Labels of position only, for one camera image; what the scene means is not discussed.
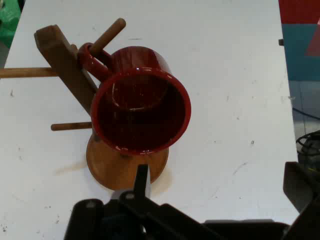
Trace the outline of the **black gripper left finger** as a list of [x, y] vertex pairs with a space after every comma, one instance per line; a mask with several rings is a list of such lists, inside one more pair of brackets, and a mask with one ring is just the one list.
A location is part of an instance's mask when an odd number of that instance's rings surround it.
[[115, 191], [108, 203], [77, 202], [64, 235], [66, 240], [221, 240], [223, 237], [169, 204], [148, 197], [150, 168], [137, 167], [132, 189]]

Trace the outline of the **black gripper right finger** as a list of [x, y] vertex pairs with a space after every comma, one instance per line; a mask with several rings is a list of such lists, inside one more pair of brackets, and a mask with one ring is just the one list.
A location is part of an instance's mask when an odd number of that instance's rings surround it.
[[283, 191], [299, 215], [284, 234], [284, 240], [320, 238], [320, 175], [297, 162], [286, 162]]

